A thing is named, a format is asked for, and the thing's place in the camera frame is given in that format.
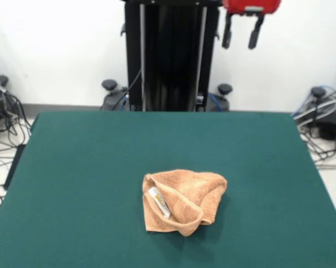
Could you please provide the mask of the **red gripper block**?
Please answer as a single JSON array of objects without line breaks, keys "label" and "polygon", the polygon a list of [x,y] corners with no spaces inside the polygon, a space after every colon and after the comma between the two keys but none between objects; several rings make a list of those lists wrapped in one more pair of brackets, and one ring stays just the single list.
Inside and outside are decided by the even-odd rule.
[{"label": "red gripper block", "polygon": [[222,47],[228,49],[231,42],[231,18],[232,15],[256,16],[257,21],[250,35],[248,48],[255,49],[259,33],[266,14],[277,11],[281,0],[223,0],[223,6],[227,10]]}]

